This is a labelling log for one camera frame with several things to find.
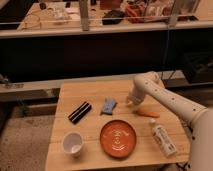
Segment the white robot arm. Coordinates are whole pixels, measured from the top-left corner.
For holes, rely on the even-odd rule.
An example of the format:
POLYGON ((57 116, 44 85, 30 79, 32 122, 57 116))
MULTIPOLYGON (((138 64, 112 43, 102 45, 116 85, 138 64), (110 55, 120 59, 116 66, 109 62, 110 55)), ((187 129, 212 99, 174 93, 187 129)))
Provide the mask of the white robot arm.
POLYGON ((190 171, 213 171, 213 108, 207 108, 159 85, 160 77, 154 72, 137 74, 127 99, 134 105, 153 97, 191 129, 189 155, 190 171))

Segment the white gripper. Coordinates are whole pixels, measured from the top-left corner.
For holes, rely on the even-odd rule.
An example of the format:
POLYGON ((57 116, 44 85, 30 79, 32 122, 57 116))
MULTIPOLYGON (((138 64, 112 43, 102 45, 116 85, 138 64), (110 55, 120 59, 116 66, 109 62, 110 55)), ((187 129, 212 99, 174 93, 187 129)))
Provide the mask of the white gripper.
POLYGON ((132 103, 134 105, 139 105, 144 101, 145 95, 139 92, 131 91, 126 98, 127 103, 132 103))

